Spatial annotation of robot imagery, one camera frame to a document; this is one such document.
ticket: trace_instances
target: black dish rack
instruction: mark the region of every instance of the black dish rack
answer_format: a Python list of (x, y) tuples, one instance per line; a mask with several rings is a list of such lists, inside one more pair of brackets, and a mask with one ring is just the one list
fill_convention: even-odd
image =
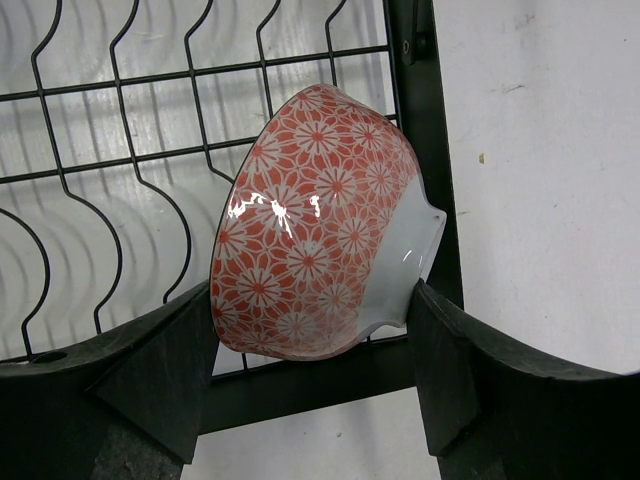
[[(583, 462), (576, 470), (578, 453), (594, 449), (600, 449), (604, 452), (601, 457), (613, 462), (608, 472), (626, 472), (623, 444), (612, 441), (603, 447), (597, 442), (587, 444), (580, 438), (589, 435), (593, 438), (594, 434), (604, 438), (604, 433), (616, 438), (616, 422), (603, 423), (598, 412), (608, 412), (609, 420), (630, 417), (633, 401), (637, 399), (637, 376), (616, 377), (546, 356), (486, 327), (461, 310), (456, 217), (431, 2), (384, 0), (388, 44), (334, 50), (331, 22), (347, 1), (341, 0), (323, 19), (325, 52), (276, 59), (265, 57), (261, 33), (280, 7), (281, 0), (276, 0), (255, 31), (258, 61), (195, 68), (190, 39), (211, 14), (214, 2), (209, 0), (184, 35), (186, 70), (123, 78), (118, 69), (116, 47), (138, 13), (140, 2), (133, 0), (125, 25), (109, 43), (112, 80), (44, 88), (38, 59), (58, 31), (63, 0), (57, 0), (50, 29), (30, 59), (36, 89), (0, 95), (0, 103), (39, 100), (55, 168), (5, 175), (0, 177), (0, 185), (58, 177), (64, 194), (91, 210), (107, 227), (116, 250), (117, 265), (109, 290), (94, 309), (95, 331), (100, 335), (67, 348), (34, 352), (29, 324), (49, 290), (48, 253), (24, 219), (0, 206), (0, 214), (15, 222), (33, 240), (44, 266), (42, 293), (22, 323), (24, 353), (4, 360), (6, 365), (0, 366), (0, 385), (3, 386), (0, 408), (3, 412), (14, 412), (4, 421), (0, 442), (0, 451), (9, 453), (2, 461), (6, 478), (120, 478), (126, 475), (177, 478), (182, 465), (192, 460), (199, 434), (412, 386), (418, 387), (429, 452), (438, 456), (443, 478), (543, 478), (539, 475), (553, 469), (564, 473), (588, 471), (585, 469), (591, 467), (596, 471), (600, 463)], [(316, 363), (279, 362), (250, 367), (243, 356), (242, 370), (212, 378), (218, 340), (211, 328), (206, 282), (169, 300), (191, 262), (189, 223), (169, 194), (144, 179), (140, 165), (201, 154), (212, 175), (233, 183), (232, 176), (216, 167), (212, 152), (250, 145), (255, 137), (210, 142), (198, 78), (243, 70), (259, 72), (266, 110), (273, 116), (270, 68), (328, 60), (331, 82), (336, 85), (336, 59), (380, 53), (388, 55), (394, 90), (395, 113), (388, 118), (397, 123), (412, 143), (429, 200), (448, 214), (429, 286), (421, 283), (414, 293), (408, 335), (369, 339), (339, 357)], [(123, 88), (177, 79), (190, 80), (201, 144), (136, 155)], [(64, 166), (47, 98), (107, 88), (117, 93), (129, 155)], [(183, 226), (186, 251), (178, 277), (164, 293), (163, 307), (102, 333), (101, 309), (121, 279), (122, 240), (108, 215), (71, 191), (67, 177), (122, 165), (131, 165), (137, 182), (170, 204)], [(527, 370), (523, 364), (535, 368)], [(604, 400), (603, 391), (607, 393)], [(545, 414), (537, 425), (523, 413), (533, 408), (534, 399), (544, 406)], [(571, 399), (579, 400), (580, 407), (569, 413), (558, 410), (558, 402), (566, 405)], [(613, 402), (617, 402), (615, 412), (611, 407)], [(567, 419), (570, 428), (561, 428), (562, 434), (558, 434), (558, 426), (569, 421)], [(520, 432), (528, 441), (513, 444), (510, 435), (514, 432)], [(553, 452), (539, 446), (539, 442), (553, 435), (558, 438)], [(32, 456), (37, 456), (38, 461), (30, 461)]]

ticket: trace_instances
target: red and white bowl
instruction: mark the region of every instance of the red and white bowl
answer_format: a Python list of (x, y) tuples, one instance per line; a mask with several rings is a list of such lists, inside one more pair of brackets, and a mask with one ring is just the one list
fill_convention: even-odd
[(249, 151), (223, 213), (211, 267), (220, 340), (316, 360), (402, 326), (445, 219), (392, 123), (336, 87), (299, 92)]

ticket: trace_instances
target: patterned bowl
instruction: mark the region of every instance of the patterned bowl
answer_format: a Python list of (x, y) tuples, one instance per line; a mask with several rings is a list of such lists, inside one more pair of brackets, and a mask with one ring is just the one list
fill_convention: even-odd
[(211, 266), (220, 340), (317, 360), (402, 326), (445, 219), (392, 123), (333, 86), (299, 92), (249, 151), (223, 212)]

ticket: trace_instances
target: white surface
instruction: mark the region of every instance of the white surface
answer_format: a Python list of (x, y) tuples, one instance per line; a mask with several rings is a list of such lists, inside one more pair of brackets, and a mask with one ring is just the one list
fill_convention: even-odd
[[(193, 10), (185, 5), (178, 13), (169, 1), (157, 2), (153, 9), (142, 3), (132, 28), (135, 35), (119, 47), (123, 76), (186, 68), (181, 36), (204, 2), (191, 3)], [(253, 3), (243, 8), (236, 8), (236, 2), (229, 2), (229, 8), (214, 3), (215, 15), (193, 40), (197, 66), (257, 58), (253, 31), (270, 4)], [(264, 32), (267, 55), (324, 50), (323, 27), (316, 20), (326, 18), (337, 3), (285, 0)], [(35, 28), (25, 4), (38, 11)], [(65, 5), (85, 8), (93, 20), (85, 20), (85, 41), (78, 43), (74, 9), (65, 7), (63, 34), (50, 48), (73, 48), (74, 55), (60, 59), (43, 54), (45, 86), (109, 78), (106, 44), (128, 14), (128, 2), (110, 2), (109, 8), (99, 2)], [(26, 59), (48, 28), (51, 5), (33, 0), (1, 6), (17, 23), (12, 49), (6, 48), (6, 28), (0, 28), (0, 91), (33, 88)], [(99, 28), (100, 6), (108, 28)], [(570, 360), (617, 372), (638, 369), (640, 6), (635, 0), (435, 0), (435, 8), (468, 310)], [(298, 13), (314, 21), (296, 22)], [(381, 43), (380, 14), (377, 2), (349, 0), (332, 29), (338, 37), (334, 46)], [(234, 41), (236, 35), (243, 41)], [(374, 57), (340, 60), (339, 79), (347, 93), (388, 113), (382, 75), (388, 62)], [(77, 70), (78, 64), (83, 71)], [(328, 81), (328, 72), (327, 62), (274, 69), (274, 108), (304, 85)], [(249, 95), (260, 76), (252, 71), (242, 75), (238, 81), (225, 75), (217, 81), (199, 80), (203, 103), (209, 105), (205, 117), (210, 141), (257, 133), (264, 124), (264, 101)], [(363, 77), (369, 81), (358, 87)], [(191, 105), (187, 82), (135, 87), (127, 95), (132, 105), (140, 105), (132, 106), (130, 116), (141, 151), (198, 142), (195, 112), (186, 106)], [(224, 111), (215, 106), (218, 98), (231, 102), (224, 104)], [(149, 107), (153, 101), (158, 108)], [(38, 102), (21, 105), (27, 108), (19, 114), (14, 106), (0, 106), (3, 175), (23, 171), (29, 165), (25, 160), (32, 169), (52, 168)], [(115, 105), (113, 91), (50, 99), (66, 165), (126, 155)], [(154, 116), (154, 110), (161, 114)], [(226, 123), (225, 116), (230, 118)], [(93, 132), (86, 128), (88, 119), (95, 125)], [(26, 142), (21, 129), (29, 132)], [(234, 173), (245, 151), (217, 152), (214, 162)], [(206, 278), (210, 242), (228, 187), (208, 174), (199, 156), (166, 165), (151, 162), (143, 175), (176, 196), (195, 226), (198, 260), (181, 285), (183, 291)], [(125, 264), (131, 265), (134, 254), (138, 259), (104, 311), (107, 324), (157, 306), (182, 262), (184, 240), (175, 215), (163, 200), (136, 185), (129, 167), (69, 180), (74, 191), (108, 207), (110, 218), (129, 239), (124, 243)], [(82, 208), (69, 205), (55, 178), (19, 189), (1, 186), (0, 203), (19, 211), (52, 252), (54, 290), (34, 319), (34, 325), (40, 325), (34, 327), (40, 346), (91, 335), (90, 310), (113, 272), (113, 247), (105, 243), (104, 227)], [(78, 222), (81, 230), (69, 228)], [(0, 231), (0, 350), (5, 356), (19, 353), (16, 325), (39, 294), (39, 284), (31, 287), (25, 276), (41, 275), (42, 270), (22, 232), (4, 219)], [(77, 257), (65, 260), (65, 244), (73, 245)], [(11, 250), (17, 257), (7, 254)], [(14, 258), (22, 259), (22, 267)], [(92, 275), (91, 269), (106, 273)], [(96, 284), (87, 278), (95, 278)], [(52, 340), (45, 318), (60, 319), (51, 325)], [(232, 368), (236, 360), (228, 356), (233, 355), (222, 355), (227, 360), (221, 363)], [(438, 478), (435, 461), (426, 457), (414, 390), (202, 437), (184, 477)]]
[(411, 293), (427, 278), (447, 215), (429, 205), (416, 176), (391, 216), (373, 260), (360, 303), (358, 335), (364, 340), (382, 325), (403, 327)]

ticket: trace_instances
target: dish rack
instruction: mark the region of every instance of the dish rack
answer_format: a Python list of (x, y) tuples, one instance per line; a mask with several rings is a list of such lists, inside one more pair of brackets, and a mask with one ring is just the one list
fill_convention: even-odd
[[(2, 462), (7, 478), (177, 478), (199, 434), (416, 385), (429, 450), (443, 475), (449, 468), (443, 478), (466, 478), (450, 466), (460, 465), (451, 445), (482, 410), (464, 388), (475, 375), (472, 347), (484, 336), (529, 350), (460, 310), (431, 2), (247, 0), (250, 8), (229, 2), (227, 13), (219, 3), (0, 4), (8, 45), (0, 44), (0, 66), (14, 67), (0, 75), (0, 247), (8, 252), (0, 406), (15, 412), (0, 441), (0, 451), (11, 452)], [(305, 9), (313, 28), (296, 23)], [(251, 34), (243, 30), (239, 41), (238, 29)], [(179, 48), (167, 50), (166, 38)], [(296, 46), (299, 38), (309, 51)], [(87, 45), (103, 55), (96, 60)], [(216, 45), (227, 48), (212, 55)], [(213, 219), (262, 126), (318, 82), (343, 88), (403, 130), (430, 202), (448, 214), (440, 250), (429, 286), (416, 287), (408, 334), (382, 332), (314, 363), (235, 354), (211, 328)], [(443, 330), (456, 316), (480, 330)], [(485, 347), (473, 355), (499, 357)], [(434, 352), (450, 376), (438, 376), (443, 361)], [(438, 405), (434, 389), (462, 400)], [(441, 409), (436, 422), (426, 413), (432, 407)], [(503, 453), (487, 453), (498, 463), (486, 471), (504, 473)]]

